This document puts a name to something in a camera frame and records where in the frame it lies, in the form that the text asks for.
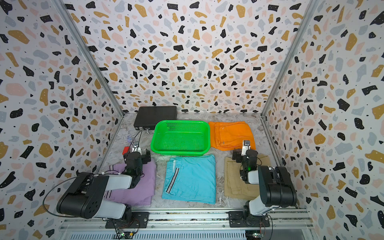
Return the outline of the orange pants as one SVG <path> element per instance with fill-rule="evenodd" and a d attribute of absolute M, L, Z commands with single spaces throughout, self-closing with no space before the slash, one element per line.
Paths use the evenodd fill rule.
<path fill-rule="evenodd" d="M 221 151 L 241 149 L 243 141 L 251 143 L 251 149 L 256 149 L 254 135 L 246 122 L 209 122 L 211 147 Z"/>

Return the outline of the beige pants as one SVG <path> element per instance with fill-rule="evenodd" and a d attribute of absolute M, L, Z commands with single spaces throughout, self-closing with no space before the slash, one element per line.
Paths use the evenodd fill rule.
<path fill-rule="evenodd" d="M 226 197 L 251 201 L 260 195 L 258 185 L 246 184 L 240 175 L 241 163 L 236 163 L 232 158 L 225 157 L 225 183 L 224 194 Z"/>

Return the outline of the purple pants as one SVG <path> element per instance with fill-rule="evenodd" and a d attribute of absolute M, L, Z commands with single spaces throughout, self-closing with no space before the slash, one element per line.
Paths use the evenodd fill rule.
<path fill-rule="evenodd" d="M 133 189 L 107 191 L 104 199 L 116 203 L 136 207 L 150 206 L 155 195 L 156 163 L 148 162 L 143 165 L 144 176 Z"/>

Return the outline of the turquoise pants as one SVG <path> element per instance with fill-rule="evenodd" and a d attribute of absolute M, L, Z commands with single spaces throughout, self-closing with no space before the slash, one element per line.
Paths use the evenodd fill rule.
<path fill-rule="evenodd" d="M 216 187 L 214 155 L 174 157 L 167 162 L 162 198 L 214 205 Z"/>

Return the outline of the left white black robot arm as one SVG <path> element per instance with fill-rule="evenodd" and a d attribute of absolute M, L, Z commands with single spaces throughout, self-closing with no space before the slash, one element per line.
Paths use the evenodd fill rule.
<path fill-rule="evenodd" d="M 124 154 L 126 166 L 122 173 L 80 173 L 57 204 L 57 212 L 83 219 L 104 218 L 129 223 L 131 206 L 104 199 L 107 191 L 133 189 L 143 175 L 143 165 L 151 161 L 149 150 Z"/>

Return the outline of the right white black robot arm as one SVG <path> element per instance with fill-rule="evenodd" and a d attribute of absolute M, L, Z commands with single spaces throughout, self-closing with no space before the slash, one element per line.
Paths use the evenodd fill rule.
<path fill-rule="evenodd" d="M 258 185 L 260 195 L 246 202 L 242 211 L 229 212 L 231 228 L 269 227 L 268 212 L 297 204 L 297 193 L 287 168 L 259 165 L 258 152 L 251 149 L 234 150 L 233 160 L 242 164 L 241 179 L 246 184 Z"/>

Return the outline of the green plastic basket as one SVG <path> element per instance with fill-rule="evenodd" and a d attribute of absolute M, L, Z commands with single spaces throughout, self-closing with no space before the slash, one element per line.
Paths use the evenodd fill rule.
<path fill-rule="evenodd" d="M 199 157 L 210 148 L 210 126 L 203 121 L 161 121 L 156 125 L 151 141 L 151 150 L 164 156 Z"/>

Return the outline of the small red block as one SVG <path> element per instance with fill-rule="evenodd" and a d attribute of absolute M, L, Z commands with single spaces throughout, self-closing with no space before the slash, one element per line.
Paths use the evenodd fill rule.
<path fill-rule="evenodd" d="M 122 155 L 125 155 L 130 152 L 130 147 L 124 147 Z"/>

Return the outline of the black flat box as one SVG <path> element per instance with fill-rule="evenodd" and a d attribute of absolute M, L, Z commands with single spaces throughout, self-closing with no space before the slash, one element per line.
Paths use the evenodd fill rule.
<path fill-rule="evenodd" d="M 154 130 L 159 122 L 176 119 L 176 106 L 139 107 L 134 127 L 136 130 Z"/>

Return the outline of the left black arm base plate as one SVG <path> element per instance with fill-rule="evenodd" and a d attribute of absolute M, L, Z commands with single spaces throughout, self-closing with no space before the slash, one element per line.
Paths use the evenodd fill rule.
<path fill-rule="evenodd" d="M 145 229 L 148 224 L 149 212 L 132 212 L 123 216 L 122 219 L 108 219 L 106 229 Z"/>

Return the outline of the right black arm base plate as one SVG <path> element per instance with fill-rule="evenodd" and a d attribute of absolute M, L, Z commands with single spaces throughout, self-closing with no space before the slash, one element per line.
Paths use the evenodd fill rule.
<path fill-rule="evenodd" d="M 228 212 L 228 216 L 231 228 L 270 227 L 269 218 L 267 216 L 246 216 L 242 211 L 230 211 Z"/>

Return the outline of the aluminium front rail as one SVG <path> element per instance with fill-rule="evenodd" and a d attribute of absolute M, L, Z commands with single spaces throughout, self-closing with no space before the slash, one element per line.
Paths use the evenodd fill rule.
<path fill-rule="evenodd" d="M 230 217 L 232 209 L 147 209 L 144 229 L 124 229 L 134 240 L 316 240 L 304 209 L 277 209 L 267 224 L 250 227 Z"/>

